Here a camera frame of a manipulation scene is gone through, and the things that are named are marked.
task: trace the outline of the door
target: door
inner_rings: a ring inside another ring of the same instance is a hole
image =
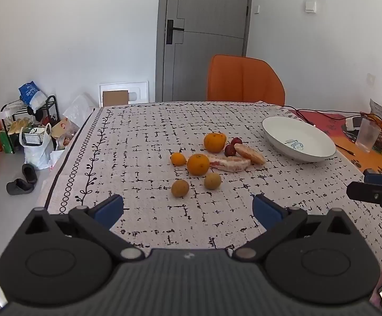
[[[244,53],[247,6],[248,0],[167,0],[163,101],[206,100],[211,58]]]

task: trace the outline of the plate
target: plate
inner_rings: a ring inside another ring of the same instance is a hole
[[[336,152],[327,134],[304,121],[284,116],[263,120],[267,139],[281,153],[302,162],[319,162]]]

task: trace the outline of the black door handle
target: black door handle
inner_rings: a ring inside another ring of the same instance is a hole
[[[173,31],[185,31],[183,28],[173,27],[173,20],[167,20],[167,30],[166,30],[166,44],[172,45]]]

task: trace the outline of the white wall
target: white wall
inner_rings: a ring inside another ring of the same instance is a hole
[[[99,84],[149,81],[154,100],[158,0],[0,0],[0,108],[34,80],[62,113]]]
[[[300,108],[369,110],[382,103],[382,0],[253,0],[247,56],[267,61]],[[367,74],[376,77],[373,86]]]

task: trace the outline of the clear plastic cup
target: clear plastic cup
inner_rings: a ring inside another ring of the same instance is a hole
[[[377,141],[380,132],[381,128],[376,122],[362,119],[358,137],[356,138],[356,146],[364,152],[370,152],[374,143]]]

